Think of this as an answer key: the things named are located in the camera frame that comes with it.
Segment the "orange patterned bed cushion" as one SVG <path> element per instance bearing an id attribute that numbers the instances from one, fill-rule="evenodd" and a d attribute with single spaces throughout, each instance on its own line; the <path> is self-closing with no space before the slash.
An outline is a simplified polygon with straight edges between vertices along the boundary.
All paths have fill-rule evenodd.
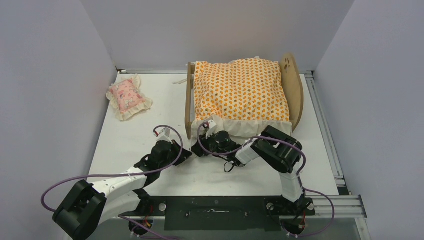
<path id="1" fill-rule="evenodd" d="M 230 63 L 197 61 L 193 80 L 194 121 L 191 137 L 203 122 L 232 137 L 258 136 L 267 126 L 292 135 L 289 103 L 277 61 L 259 57 Z"/>

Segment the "wooden pet bed frame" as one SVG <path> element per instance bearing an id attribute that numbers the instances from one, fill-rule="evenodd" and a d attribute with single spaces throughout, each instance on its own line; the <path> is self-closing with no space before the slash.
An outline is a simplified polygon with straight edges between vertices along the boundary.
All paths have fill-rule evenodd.
<path id="1" fill-rule="evenodd" d="M 283 55 L 278 62 L 281 69 L 281 85 L 283 87 L 286 99 L 288 101 L 290 117 L 292 123 L 292 133 L 299 125 L 304 109 L 304 89 L 301 76 L 298 70 L 295 57 L 291 53 Z M 194 114 L 194 66 L 195 62 L 188 65 L 187 70 L 187 88 L 186 88 L 186 104 L 185 104 L 185 130 L 189 139 L 194 139 L 191 136 L 192 123 L 195 119 Z"/>

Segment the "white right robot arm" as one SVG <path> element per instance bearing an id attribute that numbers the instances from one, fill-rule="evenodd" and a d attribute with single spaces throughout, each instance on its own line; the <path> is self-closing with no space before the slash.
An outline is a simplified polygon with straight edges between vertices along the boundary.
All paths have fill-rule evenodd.
<path id="1" fill-rule="evenodd" d="M 300 180 L 300 162 L 305 155 L 302 144 L 290 135 L 267 126 L 258 136 L 239 144 L 230 134 L 221 130 L 215 132 L 210 123 L 203 125 L 206 132 L 199 134 L 191 151 L 198 157 L 211 155 L 222 158 L 232 168 L 244 167 L 253 160 L 261 159 L 280 175 L 282 185 L 283 209 L 289 214 L 297 213 L 303 206 L 304 197 Z"/>

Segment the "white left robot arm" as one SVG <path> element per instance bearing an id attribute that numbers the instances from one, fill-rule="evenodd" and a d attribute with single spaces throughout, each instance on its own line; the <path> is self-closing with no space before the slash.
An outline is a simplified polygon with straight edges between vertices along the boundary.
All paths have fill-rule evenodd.
<path id="1" fill-rule="evenodd" d="M 52 219 L 72 239 L 86 240 L 99 225 L 120 214 L 143 215 L 149 208 L 144 187 L 155 182 L 163 168 L 178 166 L 191 156 L 175 140 L 159 140 L 149 154 L 118 177 L 78 181 Z"/>

